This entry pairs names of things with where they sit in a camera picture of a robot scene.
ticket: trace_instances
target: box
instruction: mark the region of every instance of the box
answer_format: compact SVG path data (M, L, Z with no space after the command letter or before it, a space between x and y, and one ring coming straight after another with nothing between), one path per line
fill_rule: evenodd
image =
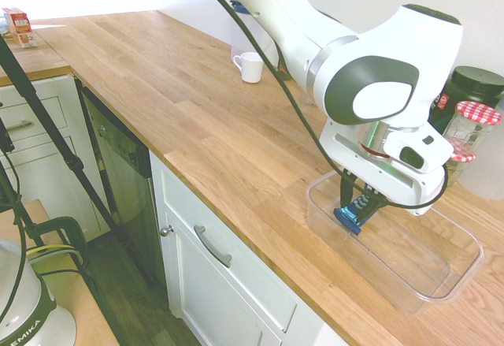
M355 236L332 213L339 181L331 172L309 185L308 226L400 310L413 314L424 303L455 300L483 263L481 243L437 203L421 216L381 208Z
M36 47L35 34L26 13L20 9L3 9L14 41L21 48Z

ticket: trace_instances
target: blue object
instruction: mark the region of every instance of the blue object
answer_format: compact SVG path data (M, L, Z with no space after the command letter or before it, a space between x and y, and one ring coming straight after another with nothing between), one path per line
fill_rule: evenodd
M246 9L239 0L231 0L229 2L237 13L245 13L246 15L250 15L248 9Z
M0 14L0 35L7 33L9 30L9 26L6 22L6 17L4 14Z
M370 185L365 186L366 190L372 191ZM366 194L362 194L352 203L343 207L335 208L334 215L352 233L359 235L361 227L373 216L383 205L373 201Z

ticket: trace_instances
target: cabinet door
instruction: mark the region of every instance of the cabinet door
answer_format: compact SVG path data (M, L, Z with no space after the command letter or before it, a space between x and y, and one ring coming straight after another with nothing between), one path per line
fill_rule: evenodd
M72 139L65 137L72 147ZM20 178L22 200L40 199L51 218L75 218L88 240L101 233L91 200L75 174L68 168L53 143L44 143L23 151L14 150L10 158ZM0 160L14 189L16 178L5 157Z
M174 232L162 237L170 303L205 346L279 346L280 339L209 261L200 241L168 218Z

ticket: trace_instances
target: white mug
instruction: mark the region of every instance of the white mug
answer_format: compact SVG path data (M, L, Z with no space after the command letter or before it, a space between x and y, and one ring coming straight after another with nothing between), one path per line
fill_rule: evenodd
M242 80L249 84L256 84L261 80L262 66L265 64L259 53L246 52L233 58L233 62L240 72L242 72Z

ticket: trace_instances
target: label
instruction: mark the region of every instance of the label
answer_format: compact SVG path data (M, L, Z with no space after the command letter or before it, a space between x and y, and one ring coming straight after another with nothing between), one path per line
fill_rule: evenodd
M441 98L439 98L439 101L438 101L438 107L441 109L441 110L444 110L444 107L447 105L448 103L448 100L450 100L450 97L448 95L446 95L444 92L443 94L441 95Z
M30 25L30 23L28 23L28 19L15 20L14 24L16 25L16 27L23 27L25 25Z
M35 34L33 32L21 34L13 33L13 39L21 48L31 48L37 46Z

